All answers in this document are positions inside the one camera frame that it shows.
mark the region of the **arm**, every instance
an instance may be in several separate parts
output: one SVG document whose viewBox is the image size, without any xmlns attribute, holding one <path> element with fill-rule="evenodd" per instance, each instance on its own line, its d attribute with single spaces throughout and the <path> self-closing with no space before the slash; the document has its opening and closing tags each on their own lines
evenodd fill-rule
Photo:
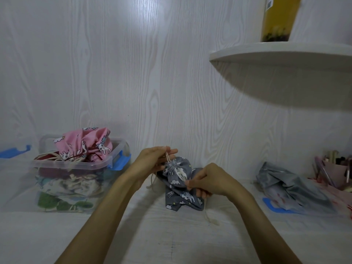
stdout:
<svg viewBox="0 0 352 264">
<path fill-rule="evenodd" d="M 165 152 L 177 153 L 170 147 L 153 147 L 141 151 L 135 162 L 113 184 L 108 194 L 74 237 L 56 264 L 103 263 L 122 215 L 132 195 L 149 174 L 165 167 Z"/>
<path fill-rule="evenodd" d="M 207 165 L 194 179 L 186 181 L 197 195 L 225 195 L 238 209 L 262 264 L 302 264 L 259 208 L 254 197 L 216 164 Z"/>
</svg>

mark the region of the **white label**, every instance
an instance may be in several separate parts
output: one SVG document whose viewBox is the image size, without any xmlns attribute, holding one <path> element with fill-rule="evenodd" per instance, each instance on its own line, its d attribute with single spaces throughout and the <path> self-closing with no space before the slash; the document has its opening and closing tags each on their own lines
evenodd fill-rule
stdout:
<svg viewBox="0 0 352 264">
<path fill-rule="evenodd" d="M 265 11 L 267 11 L 274 4 L 274 0 L 266 0 Z"/>
</svg>

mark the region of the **forearm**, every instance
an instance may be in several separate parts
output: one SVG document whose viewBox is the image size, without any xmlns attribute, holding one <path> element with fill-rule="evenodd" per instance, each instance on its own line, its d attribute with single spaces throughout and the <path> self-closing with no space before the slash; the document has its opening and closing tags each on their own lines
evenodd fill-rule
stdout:
<svg viewBox="0 0 352 264">
<path fill-rule="evenodd" d="M 134 182 L 121 175 L 56 263 L 103 263 L 117 227 L 134 194 Z"/>
<path fill-rule="evenodd" d="M 261 263 L 301 263 L 260 209 L 252 194 L 237 181 L 233 182 L 232 189 L 228 199 L 239 210 Z"/>
</svg>

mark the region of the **yellow container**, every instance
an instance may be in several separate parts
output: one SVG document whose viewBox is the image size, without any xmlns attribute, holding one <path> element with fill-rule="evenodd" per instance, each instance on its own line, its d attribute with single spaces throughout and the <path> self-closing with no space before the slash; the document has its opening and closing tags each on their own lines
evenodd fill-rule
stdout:
<svg viewBox="0 0 352 264">
<path fill-rule="evenodd" d="M 288 41 L 301 0 L 266 0 L 262 42 Z"/>
</svg>

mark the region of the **gray fabric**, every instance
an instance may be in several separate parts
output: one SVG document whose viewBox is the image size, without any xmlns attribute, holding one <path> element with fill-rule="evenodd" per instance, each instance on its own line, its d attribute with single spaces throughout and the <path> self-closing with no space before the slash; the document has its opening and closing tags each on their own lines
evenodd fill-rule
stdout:
<svg viewBox="0 0 352 264">
<path fill-rule="evenodd" d="M 304 214 L 336 214 L 332 202 L 307 178 L 265 162 L 257 175 L 265 195 L 286 210 Z"/>
<path fill-rule="evenodd" d="M 204 200 L 196 196 L 196 190 L 187 191 L 184 180 L 193 177 L 202 168 L 192 169 L 189 161 L 183 157 L 176 157 L 170 163 L 165 163 L 165 170 L 158 172 L 157 177 L 166 185 L 165 187 L 165 206 L 168 209 L 178 211 L 181 206 L 187 205 L 196 210 L 204 209 Z"/>
</svg>

